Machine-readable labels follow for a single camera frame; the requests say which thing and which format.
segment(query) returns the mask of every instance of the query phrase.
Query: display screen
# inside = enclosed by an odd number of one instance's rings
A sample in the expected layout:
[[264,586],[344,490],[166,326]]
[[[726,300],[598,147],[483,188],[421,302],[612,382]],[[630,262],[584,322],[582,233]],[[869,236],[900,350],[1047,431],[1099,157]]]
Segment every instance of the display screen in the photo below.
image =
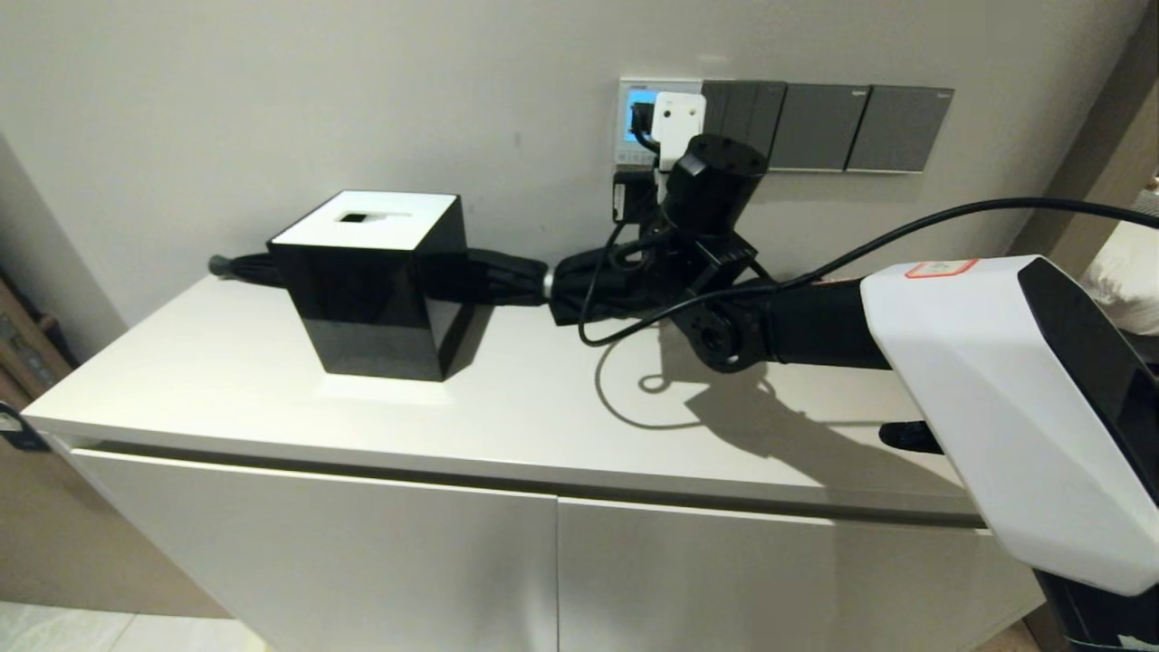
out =
[[632,134],[632,104],[636,102],[644,102],[648,104],[656,103],[656,90],[647,90],[643,88],[633,88],[628,90],[628,105],[624,107],[624,141],[635,142],[636,137]]

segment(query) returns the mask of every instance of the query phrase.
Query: tile floor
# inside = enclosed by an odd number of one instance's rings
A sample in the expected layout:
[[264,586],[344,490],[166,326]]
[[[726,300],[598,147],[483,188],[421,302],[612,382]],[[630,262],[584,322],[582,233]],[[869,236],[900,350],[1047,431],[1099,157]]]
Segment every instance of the tile floor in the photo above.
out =
[[265,652],[236,621],[0,602],[0,652]]

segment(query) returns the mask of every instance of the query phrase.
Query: white pillow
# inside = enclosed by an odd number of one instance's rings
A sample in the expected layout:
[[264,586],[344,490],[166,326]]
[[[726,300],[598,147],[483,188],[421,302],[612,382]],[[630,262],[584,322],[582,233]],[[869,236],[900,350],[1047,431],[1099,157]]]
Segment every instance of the white pillow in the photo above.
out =
[[1159,230],[1120,222],[1080,283],[1117,328],[1159,336]]

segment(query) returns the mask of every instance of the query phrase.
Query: cabinet top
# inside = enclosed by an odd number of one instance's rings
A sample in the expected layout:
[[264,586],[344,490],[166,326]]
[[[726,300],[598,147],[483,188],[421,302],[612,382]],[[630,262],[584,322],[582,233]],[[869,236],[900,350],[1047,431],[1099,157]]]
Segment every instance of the cabinet top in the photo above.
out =
[[591,350],[546,307],[482,312],[444,383],[335,376],[284,290],[210,277],[24,416],[78,444],[802,511],[976,514],[945,457],[877,440],[882,422],[920,419],[892,373],[759,365],[721,375],[670,325]]

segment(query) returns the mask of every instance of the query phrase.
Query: tissue box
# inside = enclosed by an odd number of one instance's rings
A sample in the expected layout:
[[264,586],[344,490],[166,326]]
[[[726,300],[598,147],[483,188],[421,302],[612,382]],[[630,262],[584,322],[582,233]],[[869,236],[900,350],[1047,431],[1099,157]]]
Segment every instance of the tissue box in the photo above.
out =
[[445,380],[472,313],[438,291],[466,259],[458,195],[344,190],[268,247],[327,372]]

